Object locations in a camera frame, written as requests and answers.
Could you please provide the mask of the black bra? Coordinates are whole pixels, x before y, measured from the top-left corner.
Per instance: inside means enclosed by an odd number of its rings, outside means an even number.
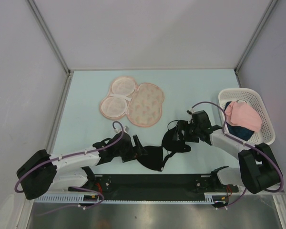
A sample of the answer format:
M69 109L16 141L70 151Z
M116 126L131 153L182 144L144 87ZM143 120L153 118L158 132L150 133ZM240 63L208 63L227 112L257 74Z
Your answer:
M191 147L189 145L173 140L175 127L168 129L164 134L161 146L145 146L144 149L147 151L147 155L140 156L136 160L147 169L162 172L168 159L176 153L190 152Z

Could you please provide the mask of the pink patterned laundry bag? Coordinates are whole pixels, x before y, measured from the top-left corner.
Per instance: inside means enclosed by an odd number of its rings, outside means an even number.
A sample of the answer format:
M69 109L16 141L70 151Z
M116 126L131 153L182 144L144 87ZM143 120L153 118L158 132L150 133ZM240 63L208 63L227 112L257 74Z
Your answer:
M101 114L110 120L123 117L136 126L151 127L162 117L164 92L152 83L138 84L130 76L116 78L100 103Z

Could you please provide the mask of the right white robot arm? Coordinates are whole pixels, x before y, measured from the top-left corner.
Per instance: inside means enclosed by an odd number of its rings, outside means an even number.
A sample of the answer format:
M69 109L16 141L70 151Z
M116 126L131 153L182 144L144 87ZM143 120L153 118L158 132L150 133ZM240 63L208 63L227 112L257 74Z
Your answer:
M227 185L243 186L252 194L280 192L283 188L283 175L269 145L252 145L226 133L223 127L211 125L205 111L192 113L189 121L178 120L173 139L193 143L203 141L238 160L239 167L223 167L210 179L215 191L222 191Z

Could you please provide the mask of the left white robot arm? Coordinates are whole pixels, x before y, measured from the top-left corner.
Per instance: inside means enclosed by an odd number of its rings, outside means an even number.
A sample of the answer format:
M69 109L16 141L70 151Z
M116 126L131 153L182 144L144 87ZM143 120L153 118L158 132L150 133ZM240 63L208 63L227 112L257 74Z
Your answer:
M129 136L126 132L68 155L50 155L42 149L17 170L15 192L24 193L27 200L32 200L49 190L75 187L89 191L96 185L91 167L109 163L116 157L128 162L147 154L138 136Z

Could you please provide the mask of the dark blue garment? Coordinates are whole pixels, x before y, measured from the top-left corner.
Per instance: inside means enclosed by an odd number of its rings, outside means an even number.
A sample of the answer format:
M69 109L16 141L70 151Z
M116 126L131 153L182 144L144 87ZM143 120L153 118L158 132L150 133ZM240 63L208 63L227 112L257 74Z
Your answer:
M226 113L226 122L229 133L245 141L248 141L254 134L254 131L249 130L242 126L231 125L230 115L227 112L225 113Z

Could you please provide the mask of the pink garment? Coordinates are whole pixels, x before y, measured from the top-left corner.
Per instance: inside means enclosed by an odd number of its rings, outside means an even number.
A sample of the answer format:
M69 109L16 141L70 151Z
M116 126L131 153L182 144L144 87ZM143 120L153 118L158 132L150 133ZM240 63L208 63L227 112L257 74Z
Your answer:
M230 115L231 125L245 127L254 132L260 131L262 119L259 113L247 103L229 102L225 112Z

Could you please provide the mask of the white plastic basket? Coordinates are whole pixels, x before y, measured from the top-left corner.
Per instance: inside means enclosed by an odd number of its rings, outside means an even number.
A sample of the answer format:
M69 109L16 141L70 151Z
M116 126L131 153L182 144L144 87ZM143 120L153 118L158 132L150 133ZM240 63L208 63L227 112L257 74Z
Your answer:
M248 88L228 88L218 95L227 116L226 131L257 145L272 144L276 138L273 125L261 96Z

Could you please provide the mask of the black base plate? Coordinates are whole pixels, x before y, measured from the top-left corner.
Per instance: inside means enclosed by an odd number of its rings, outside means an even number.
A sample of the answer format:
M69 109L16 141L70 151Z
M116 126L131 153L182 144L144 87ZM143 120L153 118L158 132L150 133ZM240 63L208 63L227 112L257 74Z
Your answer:
M223 185L210 174L93 174L81 186L100 191L112 201L203 201L205 193L239 191L236 185Z

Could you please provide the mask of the right aluminium corner post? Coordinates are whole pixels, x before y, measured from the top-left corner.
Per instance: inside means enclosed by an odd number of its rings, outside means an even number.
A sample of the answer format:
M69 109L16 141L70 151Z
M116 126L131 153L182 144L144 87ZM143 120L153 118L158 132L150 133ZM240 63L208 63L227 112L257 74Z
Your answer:
M263 13L260 21L258 22L252 36L250 37L248 44L246 45L244 51L242 52L236 66L234 68L235 74L239 73L242 65L244 64L245 60L247 59L248 55L250 54L253 46L257 42L259 35L261 34L263 28L265 27L266 23L268 22L269 18L271 17L271 15L272 15L273 11L275 10L275 7L277 6L278 3L279 3L279 0L271 0L269 2L265 12Z

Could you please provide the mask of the aluminium corner post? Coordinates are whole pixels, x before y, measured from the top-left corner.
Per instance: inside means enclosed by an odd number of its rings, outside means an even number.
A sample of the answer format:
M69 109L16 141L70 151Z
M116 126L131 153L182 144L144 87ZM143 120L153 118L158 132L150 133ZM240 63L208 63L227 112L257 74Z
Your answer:
M58 60L60 66L62 67L62 69L64 70L64 72L69 75L70 74L70 69L67 66L67 63L44 19L44 17L42 16L36 2L34 0L25 0L25 2L27 3L29 9L31 10L38 26L40 27L43 35L45 36L50 48L52 49L52 52L54 54L54 56L56 57L56 59Z
M261 34L263 28L265 27L266 23L268 22L269 18L271 17L271 15L272 15L273 11L275 10L275 7L277 6L278 3L279 3L279 0L271 0L269 2L265 12L263 13L260 21L258 22L252 36L250 37L248 44L246 45L244 51L242 52L236 66L234 68L235 74L239 73L242 65L244 64L245 60L247 59L248 55L250 54L253 46L257 42L259 35Z

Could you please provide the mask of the left aluminium corner post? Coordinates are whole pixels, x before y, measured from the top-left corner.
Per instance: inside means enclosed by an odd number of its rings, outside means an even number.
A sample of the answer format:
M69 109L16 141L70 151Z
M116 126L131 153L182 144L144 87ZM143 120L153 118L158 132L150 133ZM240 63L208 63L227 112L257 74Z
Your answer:
M25 0L25 2L27 3L29 9L31 10L38 26L40 27L43 35L45 36L50 48L52 49L52 52L54 54L54 56L56 57L56 59L58 60L60 66L62 67L62 69L64 70L64 72L69 75L70 74L70 69L67 66L67 63L44 19L44 17L42 16L36 2L34 0Z

